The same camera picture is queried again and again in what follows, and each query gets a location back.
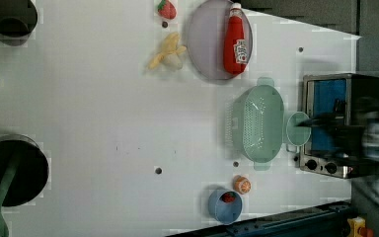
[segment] blue pot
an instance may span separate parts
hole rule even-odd
[[[231,203],[226,203],[220,199],[228,192],[236,194],[236,199]],[[239,218],[242,213],[242,206],[242,198],[238,193],[230,190],[216,190],[208,200],[208,211],[211,216],[225,225],[229,225]]]

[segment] oven knob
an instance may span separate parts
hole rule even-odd
[[[329,174],[334,174],[337,172],[337,165],[334,163],[329,163],[325,166],[326,170],[329,172]]]
[[[309,160],[309,161],[306,163],[306,166],[307,166],[307,168],[309,168],[310,170],[316,170],[316,167],[318,167],[318,163],[317,163],[315,160]]]

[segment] red ketchup bottle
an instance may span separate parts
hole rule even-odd
[[[248,63],[241,8],[240,3],[234,3],[230,8],[229,24],[223,48],[224,69],[233,75],[244,72]]]

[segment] small orange object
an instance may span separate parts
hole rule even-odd
[[[366,227],[360,227],[358,229],[358,233],[362,237],[374,237],[374,231],[372,229],[366,228]]]
[[[235,182],[234,189],[239,194],[244,195],[251,190],[251,182],[245,177],[239,177]]]

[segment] bottle label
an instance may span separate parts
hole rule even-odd
[[[231,17],[238,17],[238,18],[242,19],[242,11],[240,9],[232,9],[230,11],[229,18],[231,18]]]
[[[236,63],[247,64],[248,63],[248,50],[246,49],[246,42],[244,39],[238,39],[234,45]]]

